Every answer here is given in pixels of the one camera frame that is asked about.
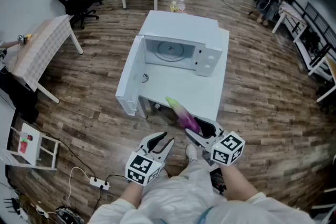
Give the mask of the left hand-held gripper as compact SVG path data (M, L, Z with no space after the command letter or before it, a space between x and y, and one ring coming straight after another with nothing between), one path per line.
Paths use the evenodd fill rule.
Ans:
M157 132L142 139L140 146L131 153L127 161L125 167L126 179L141 186L147 186L158 177L175 139L170 139L158 152L152 150L166 135L167 132Z

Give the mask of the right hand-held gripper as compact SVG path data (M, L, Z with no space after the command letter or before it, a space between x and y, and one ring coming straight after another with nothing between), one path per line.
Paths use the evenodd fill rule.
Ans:
M200 127L199 134L190 129L184 129L187 137L204 151L202 157L210 165L214 163L230 166L242 154L245 141L235 132L223 133L223 128L215 121L207 118L194 117L194 120ZM219 137L213 144L213 137Z

